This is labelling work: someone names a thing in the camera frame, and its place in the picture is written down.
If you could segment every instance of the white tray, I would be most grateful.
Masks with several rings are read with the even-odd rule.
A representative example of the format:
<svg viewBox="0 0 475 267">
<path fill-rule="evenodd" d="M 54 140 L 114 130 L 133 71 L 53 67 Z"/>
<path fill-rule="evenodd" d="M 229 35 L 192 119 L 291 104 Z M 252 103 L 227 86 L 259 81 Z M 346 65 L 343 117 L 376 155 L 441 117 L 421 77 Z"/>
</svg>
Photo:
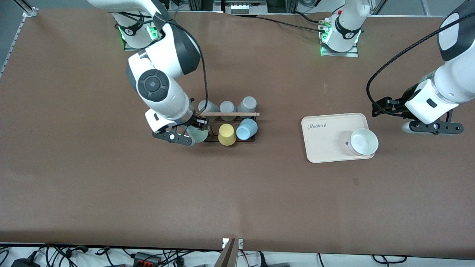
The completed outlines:
<svg viewBox="0 0 475 267">
<path fill-rule="evenodd" d="M 307 159 L 312 163 L 370 159 L 374 156 L 357 156 L 350 152 L 346 142 L 359 128 L 368 129 L 366 117 L 361 113 L 311 116 L 302 119 Z"/>
</svg>

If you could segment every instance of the power cable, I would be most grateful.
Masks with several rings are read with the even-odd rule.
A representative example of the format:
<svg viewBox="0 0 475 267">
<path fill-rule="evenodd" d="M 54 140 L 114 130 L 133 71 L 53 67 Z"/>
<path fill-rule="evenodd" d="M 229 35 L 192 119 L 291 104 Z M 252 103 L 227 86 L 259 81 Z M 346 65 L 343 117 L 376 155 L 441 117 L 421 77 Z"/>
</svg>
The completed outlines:
<svg viewBox="0 0 475 267">
<path fill-rule="evenodd" d="M 345 5 L 342 5 L 342 6 L 339 6 L 337 9 L 333 10 L 332 13 L 335 13 L 336 11 L 338 11 L 340 8 L 344 7 Z"/>
<path fill-rule="evenodd" d="M 129 255 L 130 257 L 132 257 L 132 254 L 127 252 L 124 248 L 122 249 L 123 252 L 125 252 L 127 255 Z"/>
<path fill-rule="evenodd" d="M 258 251 L 259 254 L 261 255 L 261 267 L 269 267 L 266 262 L 266 257 L 264 256 L 264 253 L 262 251 Z"/>
<path fill-rule="evenodd" d="M 280 23 L 280 24 L 284 24 L 284 25 L 288 25 L 288 26 L 292 26 L 292 27 L 296 27 L 296 28 L 300 28 L 300 29 L 307 29 L 307 30 L 318 31 L 318 32 L 321 32 L 321 33 L 324 33 L 324 32 L 325 32 L 325 31 L 322 30 L 322 29 L 314 29 L 314 28 L 304 27 L 304 26 L 295 25 L 295 24 L 290 24 L 290 23 L 283 22 L 283 21 L 278 21 L 278 20 L 275 20 L 275 19 L 269 19 L 269 18 L 263 18 L 263 17 L 256 17 L 256 19 L 265 19 L 265 20 L 268 20 L 268 21 L 272 21 L 272 22 L 276 22 L 276 23 Z"/>
<path fill-rule="evenodd" d="M 133 21 L 135 21 L 135 22 L 137 22 L 137 23 L 139 23 L 139 24 L 141 24 L 141 25 L 147 24 L 147 23 L 150 23 L 150 22 L 153 22 L 152 19 L 151 19 L 151 20 L 147 20 L 147 21 L 140 21 L 140 20 L 134 18 L 134 17 L 139 17 L 139 18 L 146 18 L 146 17 L 149 17 L 149 18 L 150 18 L 150 16 L 136 15 L 136 14 L 127 13 L 127 12 L 119 12 L 119 14 L 121 14 L 122 16 L 124 16 L 124 17 L 126 17 L 126 18 L 129 18 L 129 19 L 131 19 L 131 20 L 133 20 Z"/>
<path fill-rule="evenodd" d="M 318 20 L 311 19 L 311 18 L 307 17 L 305 14 L 303 14 L 302 12 L 294 11 L 292 13 L 293 14 L 299 14 L 300 16 L 302 16 L 304 19 L 308 20 L 309 22 L 313 22 L 313 23 L 318 24 Z"/>
<path fill-rule="evenodd" d="M 407 256 L 402 256 L 402 257 L 404 257 L 402 260 L 398 260 L 398 261 L 388 261 L 384 255 L 378 255 L 378 256 L 380 256 L 381 258 L 383 258 L 383 260 L 384 260 L 384 261 L 379 261 L 379 260 L 376 259 L 376 256 L 377 256 L 377 255 L 371 255 L 371 258 L 372 258 L 374 261 L 376 261 L 377 263 L 379 263 L 379 264 L 385 264 L 386 267 L 390 267 L 389 264 L 399 264 L 399 263 L 403 263 L 403 262 L 405 262 L 405 261 L 408 259 Z"/>
<path fill-rule="evenodd" d="M 320 260 L 320 265 L 322 265 L 322 267 L 325 267 L 325 265 L 323 265 L 322 255 L 320 253 L 318 253 L 318 259 Z"/>
<path fill-rule="evenodd" d="M 205 57 L 203 55 L 203 51 L 201 50 L 200 44 L 198 43 L 198 41 L 193 37 L 193 35 L 189 31 L 187 31 L 185 28 L 183 28 L 181 25 L 179 25 L 178 23 L 176 23 L 174 21 L 168 20 L 167 23 L 170 23 L 170 24 L 178 27 L 182 31 L 184 31 L 193 40 L 193 42 L 195 42 L 196 46 L 198 47 L 199 55 L 201 57 L 201 64 L 203 66 L 203 79 L 204 79 L 204 83 L 205 83 L 205 96 L 206 96 L 206 98 L 205 98 L 206 101 L 205 101 L 204 107 L 196 113 L 196 116 L 198 116 L 203 111 L 205 111 L 206 107 L 208 106 L 208 81 L 206 79 Z"/>
<path fill-rule="evenodd" d="M 8 257 L 8 254 L 10 254 L 10 252 L 8 250 L 2 250 L 0 251 L 0 255 L 2 255 L 3 253 L 6 253 L 5 254 L 5 257 L 3 257 L 3 260 L 0 261 L 0 266 L 5 262 L 5 260 L 7 259 Z"/>
</svg>

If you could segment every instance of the metal bracket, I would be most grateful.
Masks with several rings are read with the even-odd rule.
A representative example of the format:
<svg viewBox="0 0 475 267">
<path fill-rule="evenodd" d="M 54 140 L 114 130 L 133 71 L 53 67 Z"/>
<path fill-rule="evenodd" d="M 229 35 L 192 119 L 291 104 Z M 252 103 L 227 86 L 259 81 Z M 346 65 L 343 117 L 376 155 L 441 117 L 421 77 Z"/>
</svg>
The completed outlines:
<svg viewBox="0 0 475 267">
<path fill-rule="evenodd" d="M 228 242 L 229 242 L 229 238 L 223 238 L 223 249 L 226 247 Z M 239 244 L 239 249 L 242 249 L 242 238 L 238 239 L 238 244 Z"/>
<path fill-rule="evenodd" d="M 21 28 L 23 28 L 23 24 L 25 23 L 26 18 L 21 19 L 21 23 L 18 26 L 17 33 L 15 34 L 15 37 L 13 38 L 13 41 L 11 43 L 10 49 L 8 50 L 7 57 L 5 58 L 5 61 L 3 62 L 2 67 L 0 68 L 0 78 L 3 75 L 3 72 L 5 71 L 5 68 L 7 67 L 8 60 L 10 59 L 10 55 L 13 52 L 13 47 L 15 46 L 18 36 L 20 35 Z"/>
<path fill-rule="evenodd" d="M 25 17 L 25 18 L 36 17 L 36 15 L 38 14 L 38 9 L 35 8 L 35 7 L 32 7 L 32 9 L 33 9 L 33 10 L 32 10 L 31 13 L 28 13 L 28 14 L 27 14 L 26 12 L 23 12 L 23 15 L 22 15 L 22 16 Z"/>
<path fill-rule="evenodd" d="M 407 89 L 398 99 L 393 100 L 391 97 L 387 96 L 376 101 L 376 104 L 387 112 L 401 113 L 403 119 L 417 120 L 417 118 L 406 108 L 406 106 L 404 106 L 404 104 L 414 95 L 417 86 L 418 84 L 415 84 Z M 375 104 L 373 104 L 373 111 L 371 114 L 374 118 L 384 113 Z"/>
<path fill-rule="evenodd" d="M 236 267 L 238 260 L 238 251 L 239 247 L 242 248 L 242 239 L 236 238 L 223 238 L 224 249 L 221 252 L 218 260 L 216 261 L 214 267 Z"/>
<path fill-rule="evenodd" d="M 177 133 L 178 127 L 184 128 L 183 132 Z M 185 146 L 192 146 L 195 144 L 195 142 L 193 141 L 191 137 L 185 135 L 186 128 L 187 126 L 177 125 L 177 126 L 173 126 L 170 131 L 164 130 L 159 133 L 152 132 L 152 136 L 157 139 L 168 141 L 169 143 L 177 143 L 177 144 L 182 144 Z"/>
<path fill-rule="evenodd" d="M 25 0 L 14 0 L 20 7 L 23 9 L 23 17 L 25 18 L 30 18 L 30 17 L 36 17 L 36 14 L 38 13 L 38 9 L 35 7 L 32 7 L 30 3 L 28 3 Z"/>
<path fill-rule="evenodd" d="M 429 133 L 429 134 L 461 134 L 464 131 L 464 126 L 460 123 L 450 122 L 452 119 L 453 110 L 447 112 L 445 121 L 440 119 L 434 121 L 431 124 L 425 124 L 422 121 L 414 120 L 409 123 L 409 129 L 416 133 Z"/>
</svg>

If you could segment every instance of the black cable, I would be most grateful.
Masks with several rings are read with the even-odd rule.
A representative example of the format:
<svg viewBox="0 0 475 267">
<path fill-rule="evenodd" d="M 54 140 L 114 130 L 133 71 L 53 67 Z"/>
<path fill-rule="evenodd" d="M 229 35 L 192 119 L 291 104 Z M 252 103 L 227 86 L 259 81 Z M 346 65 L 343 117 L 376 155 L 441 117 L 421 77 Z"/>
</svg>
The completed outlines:
<svg viewBox="0 0 475 267">
<path fill-rule="evenodd" d="M 238 257 L 242 257 L 242 256 L 244 256 L 244 255 L 248 256 L 248 255 L 254 255 L 254 254 L 255 254 L 255 253 L 246 253 L 246 252 L 244 252 L 244 251 L 242 251 L 242 250 L 241 250 L 241 253 L 242 253 L 242 254 L 241 254 L 241 255 L 238 255 Z"/>
<path fill-rule="evenodd" d="M 139 15 L 139 14 L 132 14 L 132 13 L 129 13 L 129 12 L 119 12 L 119 14 L 123 15 L 129 15 L 129 16 L 134 16 L 134 17 L 139 17 L 139 18 L 149 18 L 151 19 L 152 17 L 150 16 L 145 16 L 145 15 Z"/>
<path fill-rule="evenodd" d="M 3 264 L 3 262 L 5 262 L 5 260 L 6 260 L 7 257 L 8 257 L 8 254 L 10 254 L 10 252 L 9 252 L 8 250 L 2 250 L 2 251 L 0 251 L 0 255 L 3 254 L 4 252 L 5 252 L 6 254 L 5 254 L 5 257 L 3 258 L 3 260 L 0 261 L 0 266 Z"/>
<path fill-rule="evenodd" d="M 399 264 L 399 263 L 403 263 L 403 262 L 405 262 L 405 261 L 408 259 L 407 256 L 402 256 L 402 257 L 404 257 L 402 260 L 399 260 L 399 261 L 388 261 L 384 255 L 378 255 L 378 256 L 382 257 L 383 260 L 384 260 L 384 261 L 379 261 L 379 260 L 376 259 L 376 256 L 377 256 L 377 255 L 371 255 L 371 258 L 373 258 L 373 260 L 376 261 L 376 262 L 379 263 L 379 264 L 386 264 L 386 267 L 390 267 L 389 264 Z"/>
<path fill-rule="evenodd" d="M 318 259 L 320 260 L 320 265 L 322 265 L 322 267 L 325 267 L 325 265 L 323 265 L 322 255 L 320 255 L 320 253 L 318 253 Z"/>
<path fill-rule="evenodd" d="M 389 66 L 389 64 L 393 63 L 396 59 L 398 59 L 399 57 L 401 57 L 402 55 L 406 54 L 407 52 L 409 52 L 411 49 L 413 49 L 414 47 L 420 45 L 421 43 L 427 41 L 428 39 L 430 39 L 431 37 L 437 35 L 438 33 L 440 33 L 441 31 L 444 31 L 450 27 L 452 27 L 453 25 L 461 22 L 461 21 L 464 21 L 472 16 L 475 15 L 475 12 L 472 12 L 468 15 L 465 15 L 447 25 L 445 25 L 444 27 L 442 28 L 439 28 L 438 30 L 436 31 L 433 31 L 432 33 L 426 35 L 425 37 L 423 37 L 421 40 L 415 42 L 414 44 L 410 45 L 409 47 L 407 47 L 406 49 L 404 49 L 403 51 L 401 51 L 399 54 L 395 55 L 393 58 L 391 58 L 388 62 L 386 62 L 386 64 L 384 64 L 381 68 L 378 69 L 378 71 L 376 71 L 373 76 L 371 76 L 371 78 L 369 79 L 367 85 L 366 85 L 366 94 L 368 95 L 368 98 L 370 99 L 371 103 L 373 103 L 373 105 L 375 105 L 377 107 L 377 109 L 379 109 L 379 111 L 385 113 L 385 114 L 388 114 L 388 115 L 391 115 L 391 116 L 395 116 L 395 117 L 402 117 L 401 114 L 396 114 L 394 112 L 389 112 L 389 111 L 386 111 L 384 110 L 380 105 L 378 105 L 378 103 L 376 103 L 376 101 L 374 101 L 373 97 L 371 96 L 371 92 L 370 92 L 370 85 L 371 85 L 371 82 L 374 80 L 374 78 L 376 78 L 376 76 L 381 72 L 383 71 L 387 66 Z"/>
<path fill-rule="evenodd" d="M 264 253 L 262 251 L 258 251 L 259 254 L 261 255 L 261 267 L 269 267 L 266 262 L 266 257 L 264 257 Z"/>
<path fill-rule="evenodd" d="M 51 263 L 50 263 L 49 260 L 48 260 L 48 258 L 49 258 L 48 252 L 49 252 L 49 246 L 46 247 L 45 257 L 46 257 L 46 265 L 47 265 L 48 267 L 51 267 Z"/>
<path fill-rule="evenodd" d="M 193 252 L 195 252 L 195 251 L 187 251 L 187 252 L 184 252 L 183 255 L 180 255 L 180 254 L 179 254 L 180 251 L 177 251 L 177 252 L 175 252 L 175 254 L 174 254 L 174 255 L 177 255 L 176 258 L 174 258 L 174 259 L 171 260 L 171 261 L 168 259 L 168 260 L 165 261 L 165 262 L 161 262 L 161 265 L 162 265 L 162 266 L 165 266 L 165 265 L 167 265 L 167 264 L 169 264 L 169 263 L 175 261 L 176 259 L 178 259 L 178 258 L 180 258 L 180 257 L 183 257 L 183 256 L 185 256 L 185 255 L 188 255 L 188 254 L 190 254 L 190 253 L 193 253 Z"/>
<path fill-rule="evenodd" d="M 115 267 L 114 263 L 112 263 L 111 261 L 111 258 L 109 258 L 109 250 L 106 250 L 105 251 L 105 257 L 107 258 L 107 261 L 109 262 L 109 264 L 112 266 L 112 267 Z"/>
<path fill-rule="evenodd" d="M 151 19 L 151 20 L 147 20 L 147 21 L 140 21 L 140 20 L 138 20 L 138 19 L 136 19 L 136 18 L 133 17 L 133 16 L 135 16 L 135 17 L 140 17 L 139 15 L 135 15 L 135 14 L 131 14 L 132 16 L 129 16 L 129 15 L 127 15 L 127 14 L 124 14 L 123 12 L 119 12 L 119 14 L 121 14 L 122 16 L 124 16 L 124 17 L 126 17 L 126 18 L 129 18 L 129 19 L 131 19 L 131 20 L 133 20 L 133 21 L 135 21 L 135 22 L 138 22 L 138 23 L 140 23 L 140 24 L 147 24 L 147 23 L 153 22 L 152 19 Z"/>
<path fill-rule="evenodd" d="M 63 263 L 63 259 L 65 259 L 65 257 L 62 257 L 61 260 L 59 261 L 59 264 L 58 264 L 58 267 L 61 267 L 61 263 Z"/>
<path fill-rule="evenodd" d="M 46 259 L 48 259 L 49 247 L 52 247 L 52 248 L 56 249 L 56 251 L 58 252 L 58 254 L 60 254 L 61 256 L 63 256 L 63 257 L 61 258 L 61 260 L 59 261 L 59 267 L 61 266 L 61 262 L 63 261 L 63 259 L 66 259 L 66 260 L 68 261 L 69 267 L 71 267 L 71 266 L 78 267 L 78 266 L 76 265 L 76 263 L 74 263 L 74 261 L 72 261 L 72 260 L 70 259 L 70 256 L 68 256 L 66 253 L 63 252 L 63 249 L 64 249 L 64 248 L 59 249 L 58 247 L 56 247 L 56 246 L 53 245 L 53 244 L 45 244 L 45 245 L 46 245 L 46 254 L 45 254 Z"/>
<path fill-rule="evenodd" d="M 342 6 L 339 6 L 337 9 L 333 10 L 332 13 L 335 13 L 336 11 L 338 11 L 340 8 L 344 7 L 345 5 L 342 5 Z"/>
<path fill-rule="evenodd" d="M 296 27 L 296 28 L 314 30 L 314 31 L 322 32 L 322 33 L 325 32 L 325 31 L 322 30 L 322 29 L 314 29 L 314 28 L 299 26 L 299 25 L 290 24 L 290 23 L 283 22 L 283 21 L 278 21 L 278 20 L 275 20 L 275 19 L 269 19 L 269 18 L 263 18 L 263 17 L 256 17 L 256 19 L 265 19 L 265 20 L 268 20 L 268 21 L 272 21 L 272 22 L 276 22 L 276 23 L 280 23 L 280 24 L 284 24 L 284 25 L 288 25 L 288 26 L 292 26 L 292 27 Z"/>
<path fill-rule="evenodd" d="M 176 261 L 176 259 L 178 259 L 179 253 L 180 253 L 180 251 L 177 250 L 177 251 L 175 251 L 175 253 L 174 253 L 172 256 L 170 256 L 171 250 L 168 252 L 167 257 L 165 258 L 165 262 L 166 262 L 166 264 L 167 264 L 167 267 L 168 267 L 168 265 L 170 264 L 170 259 L 171 259 L 171 257 L 173 257 L 174 255 L 177 255 L 177 257 L 172 261 L 172 262 L 173 262 L 173 265 L 175 266 L 175 261 Z"/>
<path fill-rule="evenodd" d="M 318 24 L 318 20 L 311 19 L 311 18 L 307 17 L 305 14 L 303 14 L 302 12 L 294 11 L 292 13 L 293 14 L 299 14 L 300 16 L 302 16 L 304 19 L 308 20 L 309 22 L 313 22 L 313 23 Z"/>
<path fill-rule="evenodd" d="M 124 248 L 122 249 L 122 251 L 124 251 L 127 255 L 129 255 L 130 257 L 132 257 L 132 254 L 127 252 Z"/>
<path fill-rule="evenodd" d="M 39 248 L 38 248 L 37 250 L 33 251 L 33 252 L 30 254 L 30 256 L 28 256 L 28 258 L 27 258 L 27 260 L 26 260 L 26 263 L 27 263 L 27 264 L 33 263 L 33 262 L 35 261 L 35 257 L 36 257 L 36 254 L 38 253 L 38 250 L 40 250 L 40 249 L 42 249 L 42 248 L 44 248 L 44 247 L 46 247 L 46 246 L 48 246 L 48 243 L 45 243 L 45 244 L 39 246 Z"/>
<path fill-rule="evenodd" d="M 53 253 L 53 256 L 51 256 L 51 257 L 54 257 L 54 258 L 53 258 L 53 263 L 51 264 L 51 266 L 55 265 L 55 262 L 56 262 L 56 259 L 58 258 L 58 256 L 59 256 L 59 252 L 56 251 L 55 253 Z"/>
</svg>

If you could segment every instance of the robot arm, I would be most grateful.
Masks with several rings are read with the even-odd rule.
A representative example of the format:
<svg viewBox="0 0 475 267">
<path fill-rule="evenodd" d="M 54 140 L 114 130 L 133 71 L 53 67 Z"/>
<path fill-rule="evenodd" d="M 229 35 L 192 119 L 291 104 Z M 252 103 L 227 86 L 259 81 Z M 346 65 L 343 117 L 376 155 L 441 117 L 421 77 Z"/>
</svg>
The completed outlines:
<svg viewBox="0 0 475 267">
<path fill-rule="evenodd" d="M 424 76 L 418 84 L 406 90 L 396 100 L 385 97 L 373 104 L 373 117 L 392 111 L 401 117 L 414 119 L 402 130 L 407 133 L 459 134 L 463 126 L 450 122 L 452 110 L 460 103 L 475 98 L 475 0 L 462 3 L 444 20 L 440 28 L 456 20 L 465 20 L 438 34 L 438 45 L 444 64 Z M 447 114 L 445 121 L 439 118 Z"/>
<path fill-rule="evenodd" d="M 368 0 L 345 0 L 341 14 L 333 14 L 329 19 L 327 33 L 322 35 L 322 42 L 337 52 L 350 50 L 357 42 L 361 27 L 370 14 Z"/>
<path fill-rule="evenodd" d="M 198 67 L 201 57 L 198 44 L 158 0 L 88 1 L 95 7 L 116 14 L 143 11 L 153 17 L 155 27 L 161 32 L 161 39 L 129 58 L 127 78 L 150 108 L 145 118 L 153 136 L 170 143 L 193 145 L 194 141 L 184 135 L 186 127 L 193 125 L 206 128 L 208 121 L 197 116 L 191 100 L 175 79 Z M 178 126 L 185 130 L 178 133 Z"/>
</svg>

